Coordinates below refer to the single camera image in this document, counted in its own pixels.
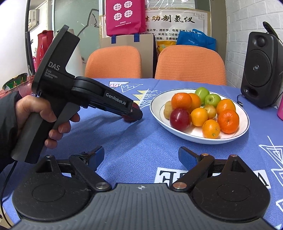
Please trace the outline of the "person's left hand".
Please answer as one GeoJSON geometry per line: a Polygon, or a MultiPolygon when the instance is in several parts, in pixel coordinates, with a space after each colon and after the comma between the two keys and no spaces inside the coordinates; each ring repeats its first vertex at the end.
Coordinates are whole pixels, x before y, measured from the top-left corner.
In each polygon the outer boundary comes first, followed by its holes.
{"type": "MultiPolygon", "coordinates": [[[[33,97],[31,95],[21,98],[15,104],[15,114],[17,119],[18,134],[17,140],[22,131],[22,127],[26,123],[31,113],[40,114],[41,118],[47,122],[53,123],[56,121],[56,116],[51,108],[49,101],[33,97]]],[[[70,122],[79,122],[80,116],[78,113],[73,115],[69,121],[63,122],[57,129],[51,129],[48,133],[48,138],[45,140],[45,146],[48,149],[54,149],[57,146],[57,141],[61,140],[63,135],[71,130],[70,122]]]]}

